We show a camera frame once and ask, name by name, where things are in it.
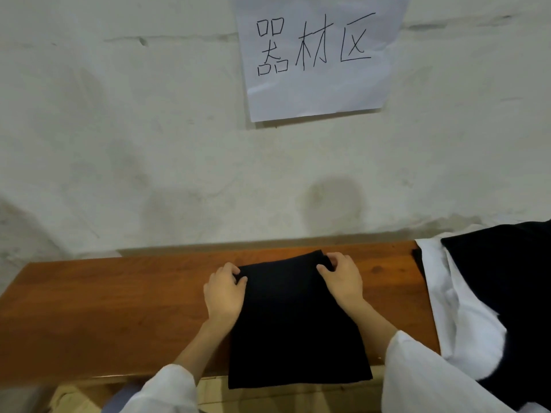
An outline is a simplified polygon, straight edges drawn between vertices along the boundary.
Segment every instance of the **wooden bench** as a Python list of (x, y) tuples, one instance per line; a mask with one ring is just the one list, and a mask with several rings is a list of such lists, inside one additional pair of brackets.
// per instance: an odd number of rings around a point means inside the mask
[[(322, 247), (350, 255), (364, 297), (396, 327), (439, 351), (415, 242)], [(0, 297), (0, 387), (107, 386), (148, 377), (174, 360), (207, 319), (203, 284), (225, 262), (246, 265), (319, 247), (194, 252), (28, 264)], [(228, 371), (225, 341), (206, 375)], [(380, 360), (368, 348), (372, 365)]]

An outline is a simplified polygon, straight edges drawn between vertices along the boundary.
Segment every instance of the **white paper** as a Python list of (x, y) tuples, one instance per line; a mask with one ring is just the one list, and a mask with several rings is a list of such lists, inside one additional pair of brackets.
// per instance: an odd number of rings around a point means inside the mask
[(251, 121), (382, 107), (408, 0), (235, 0)]

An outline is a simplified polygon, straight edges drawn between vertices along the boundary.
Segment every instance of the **floor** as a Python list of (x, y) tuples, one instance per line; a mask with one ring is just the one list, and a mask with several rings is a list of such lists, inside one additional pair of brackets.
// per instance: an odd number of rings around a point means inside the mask
[[(199, 408), (205, 413), (368, 413), (381, 409), (383, 367), (374, 379), (347, 385), (295, 384), (228, 390), (227, 377), (199, 382)], [(51, 413), (100, 413), (75, 387), (61, 386), (50, 403)]]

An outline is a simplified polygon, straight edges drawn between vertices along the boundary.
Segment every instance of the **folded black fabric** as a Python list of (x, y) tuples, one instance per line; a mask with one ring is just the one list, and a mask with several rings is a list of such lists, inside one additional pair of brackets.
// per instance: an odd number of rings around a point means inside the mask
[(231, 332), (229, 388), (373, 378), (358, 327), (329, 293), (317, 264), (333, 270), (320, 250), (240, 267), (238, 277), (248, 282)]
[(512, 409), (551, 410), (551, 220), (500, 225), (441, 240), (467, 285), (507, 329), (503, 357), (479, 383)]

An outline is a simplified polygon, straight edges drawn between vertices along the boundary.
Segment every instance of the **white robe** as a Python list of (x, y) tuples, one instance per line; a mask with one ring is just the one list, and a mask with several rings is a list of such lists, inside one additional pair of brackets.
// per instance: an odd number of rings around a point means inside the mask
[[(513, 413), (471, 377), (404, 332), (386, 354), (383, 413)], [(196, 413), (193, 376), (178, 365), (162, 368), (121, 413)]]

